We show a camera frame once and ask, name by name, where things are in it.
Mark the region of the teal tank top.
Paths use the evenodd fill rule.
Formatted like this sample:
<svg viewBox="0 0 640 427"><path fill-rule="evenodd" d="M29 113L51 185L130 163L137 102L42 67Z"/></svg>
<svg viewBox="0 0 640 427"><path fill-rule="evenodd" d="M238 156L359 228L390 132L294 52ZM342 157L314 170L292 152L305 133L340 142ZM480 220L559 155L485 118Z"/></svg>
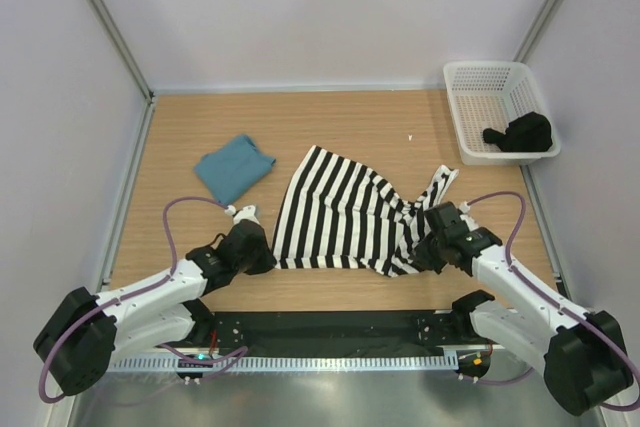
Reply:
<svg viewBox="0 0 640 427"><path fill-rule="evenodd" d="M269 174L275 163L276 158L265 154L250 136L240 134L205 154L194 171L212 196L228 205Z"/></svg>

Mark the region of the black white striped tank top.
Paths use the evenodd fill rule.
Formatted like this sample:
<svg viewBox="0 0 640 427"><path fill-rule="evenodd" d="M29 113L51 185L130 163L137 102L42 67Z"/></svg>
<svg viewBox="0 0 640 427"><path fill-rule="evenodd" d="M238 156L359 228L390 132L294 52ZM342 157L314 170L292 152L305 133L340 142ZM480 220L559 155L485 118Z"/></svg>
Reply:
<svg viewBox="0 0 640 427"><path fill-rule="evenodd" d="M459 175L440 166L414 201L360 162L314 145L291 177L275 224L278 269L369 269L385 277L424 270L412 258L430 232L425 213Z"/></svg>

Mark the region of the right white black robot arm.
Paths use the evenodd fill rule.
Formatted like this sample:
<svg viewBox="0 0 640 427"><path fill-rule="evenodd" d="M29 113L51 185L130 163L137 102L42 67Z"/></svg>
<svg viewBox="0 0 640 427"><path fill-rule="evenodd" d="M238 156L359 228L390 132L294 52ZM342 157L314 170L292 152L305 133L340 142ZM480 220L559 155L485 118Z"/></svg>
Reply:
<svg viewBox="0 0 640 427"><path fill-rule="evenodd" d="M554 291L511 252L510 244L451 202L428 209L427 235L413 250L419 267L452 265L491 287L452 304L452 334L494 341L541 375L554 400L579 416L639 381L616 319ZM509 301L504 306L493 293Z"/></svg>

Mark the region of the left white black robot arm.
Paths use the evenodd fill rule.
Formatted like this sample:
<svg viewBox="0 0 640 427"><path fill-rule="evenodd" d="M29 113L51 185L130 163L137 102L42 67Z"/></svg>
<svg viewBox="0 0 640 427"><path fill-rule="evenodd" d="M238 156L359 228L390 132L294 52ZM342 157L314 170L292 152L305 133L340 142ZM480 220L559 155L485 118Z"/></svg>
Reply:
<svg viewBox="0 0 640 427"><path fill-rule="evenodd" d="M116 290L92 294L80 287L61 301L33 343L43 362L39 394L47 403L53 378L64 396L93 386L108 367L143 350L185 341L204 345L213 315L202 297L231 284L240 273L272 270L275 259L263 227L254 220L235 223L218 245L191 250L153 276Z"/></svg>

